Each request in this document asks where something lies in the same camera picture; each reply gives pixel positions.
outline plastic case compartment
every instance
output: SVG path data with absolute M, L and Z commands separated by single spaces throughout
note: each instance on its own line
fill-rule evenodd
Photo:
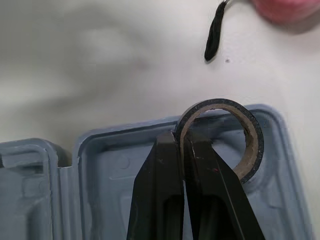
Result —
M 282 118 L 271 108 L 247 108 L 264 135 L 258 172 L 243 185 L 266 240 L 313 239 L 294 157 Z M 40 139 L 0 144 L 0 239 L 125 240 L 134 179 L 156 136 L 178 117 L 92 130 L 66 153 Z M 234 167 L 245 150 L 238 120 L 209 111 L 192 126 Z M 187 202 L 183 239 L 192 240 Z

